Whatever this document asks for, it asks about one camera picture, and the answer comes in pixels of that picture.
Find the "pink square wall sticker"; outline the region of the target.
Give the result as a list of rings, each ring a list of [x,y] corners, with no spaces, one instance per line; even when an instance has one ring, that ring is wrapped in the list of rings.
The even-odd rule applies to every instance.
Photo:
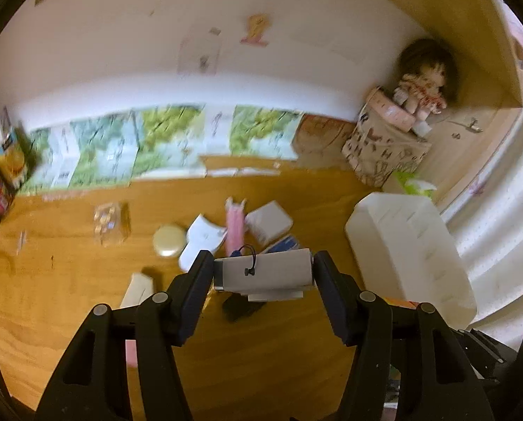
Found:
[[[222,41],[219,28],[205,21],[196,21],[181,41],[177,74],[215,75]]]

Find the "cream faceted case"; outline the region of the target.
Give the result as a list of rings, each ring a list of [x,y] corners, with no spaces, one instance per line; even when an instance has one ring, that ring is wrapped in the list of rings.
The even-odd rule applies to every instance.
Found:
[[[120,308],[138,306],[154,293],[154,280],[143,273],[133,273],[131,275],[128,289],[120,304]]]

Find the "green tissue pack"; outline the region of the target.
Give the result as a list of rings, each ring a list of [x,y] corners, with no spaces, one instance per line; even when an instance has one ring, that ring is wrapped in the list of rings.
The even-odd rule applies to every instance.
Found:
[[[436,186],[428,181],[418,178],[415,173],[394,171],[381,190],[389,194],[414,195],[431,198]]]

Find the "orange juice carton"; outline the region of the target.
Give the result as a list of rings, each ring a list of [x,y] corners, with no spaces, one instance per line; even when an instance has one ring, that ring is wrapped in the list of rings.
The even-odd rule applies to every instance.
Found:
[[[29,165],[14,128],[5,132],[0,126],[0,173],[14,191],[19,190],[29,176]]]

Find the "green grape printed cardboard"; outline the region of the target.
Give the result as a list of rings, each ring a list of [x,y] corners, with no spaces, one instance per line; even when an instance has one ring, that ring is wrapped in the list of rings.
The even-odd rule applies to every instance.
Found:
[[[303,113],[206,103],[134,108],[42,127],[25,136],[24,195],[203,177],[205,157],[293,160]]]

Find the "pink hair roller clip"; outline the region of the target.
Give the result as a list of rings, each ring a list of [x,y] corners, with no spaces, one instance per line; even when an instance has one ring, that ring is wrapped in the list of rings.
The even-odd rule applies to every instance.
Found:
[[[231,256],[244,244],[244,205],[245,201],[235,202],[229,197],[225,202],[226,237],[225,253]]]

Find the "white cat-shaped case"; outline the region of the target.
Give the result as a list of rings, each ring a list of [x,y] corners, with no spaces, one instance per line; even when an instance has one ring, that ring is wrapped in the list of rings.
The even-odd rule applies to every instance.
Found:
[[[224,243],[227,229],[208,221],[200,214],[186,232],[186,245],[179,256],[179,267],[187,273],[201,250],[215,254]]]

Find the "brown cardboard with drawing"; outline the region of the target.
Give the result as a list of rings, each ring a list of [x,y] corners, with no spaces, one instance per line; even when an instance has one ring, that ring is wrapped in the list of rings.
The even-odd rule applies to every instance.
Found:
[[[305,113],[291,143],[298,156],[297,165],[307,169],[350,170],[341,149],[354,129],[353,122]]]

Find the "round cream compact mirror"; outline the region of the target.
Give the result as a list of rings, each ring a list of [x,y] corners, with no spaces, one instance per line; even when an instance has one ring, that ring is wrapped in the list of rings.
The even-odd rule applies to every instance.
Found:
[[[177,224],[166,224],[159,227],[152,238],[153,248],[162,258],[180,256],[186,246],[186,233]]]

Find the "white square charger box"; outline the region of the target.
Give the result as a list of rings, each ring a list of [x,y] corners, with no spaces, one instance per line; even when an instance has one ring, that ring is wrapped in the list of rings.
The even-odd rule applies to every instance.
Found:
[[[292,228],[293,220],[280,204],[270,201],[248,213],[245,224],[260,245],[267,245],[285,235]]]

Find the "beige letter-print fabric bag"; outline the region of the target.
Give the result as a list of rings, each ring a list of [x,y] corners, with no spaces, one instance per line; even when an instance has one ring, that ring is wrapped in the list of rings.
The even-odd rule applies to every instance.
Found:
[[[362,183],[381,188],[394,171],[414,173],[431,147],[387,123],[366,103],[341,153]]]

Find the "blue white plastic floss box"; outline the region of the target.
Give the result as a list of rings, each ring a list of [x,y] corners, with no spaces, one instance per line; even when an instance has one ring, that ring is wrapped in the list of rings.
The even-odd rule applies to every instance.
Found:
[[[296,249],[299,249],[299,241],[294,236],[287,235],[266,247],[263,250],[263,254],[287,252]]]

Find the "pink sticker-covered case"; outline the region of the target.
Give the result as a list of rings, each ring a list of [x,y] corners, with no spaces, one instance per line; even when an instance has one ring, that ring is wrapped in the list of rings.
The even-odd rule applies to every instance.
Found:
[[[387,97],[380,87],[370,91],[366,98],[366,106],[400,131],[409,132],[415,123],[415,116]]]

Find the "brown-haired plush doll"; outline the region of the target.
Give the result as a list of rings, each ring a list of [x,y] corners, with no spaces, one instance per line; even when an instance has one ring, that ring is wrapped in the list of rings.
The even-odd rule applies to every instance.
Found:
[[[455,59],[434,39],[420,38],[409,44],[399,55],[399,72],[393,100],[420,122],[441,114],[456,99]]]

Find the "yellow cartoon wall sticker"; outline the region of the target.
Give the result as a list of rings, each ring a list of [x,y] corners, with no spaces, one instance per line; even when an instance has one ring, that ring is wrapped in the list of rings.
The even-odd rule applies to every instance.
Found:
[[[263,39],[263,35],[270,26],[270,18],[266,13],[257,13],[249,16],[246,35],[240,39],[240,42],[250,46],[266,47],[268,42]]]

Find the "black power adapter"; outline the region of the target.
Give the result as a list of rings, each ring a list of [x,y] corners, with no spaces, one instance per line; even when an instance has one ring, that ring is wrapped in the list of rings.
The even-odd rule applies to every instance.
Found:
[[[232,294],[223,302],[222,307],[226,320],[236,322],[259,312],[264,305],[265,302],[250,302],[247,296]]]

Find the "white plastic storage bin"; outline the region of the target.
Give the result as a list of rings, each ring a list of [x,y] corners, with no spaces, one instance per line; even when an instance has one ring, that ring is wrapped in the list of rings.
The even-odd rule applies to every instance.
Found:
[[[384,299],[429,302],[451,328],[471,324],[470,279],[430,199],[372,193],[355,205],[345,233],[365,288]]]

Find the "clear acrylic sticker box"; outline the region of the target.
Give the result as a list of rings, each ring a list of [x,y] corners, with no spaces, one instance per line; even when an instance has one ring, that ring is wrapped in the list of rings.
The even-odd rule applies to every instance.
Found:
[[[130,217],[126,202],[97,205],[93,214],[94,237],[104,247],[123,243],[130,235]]]

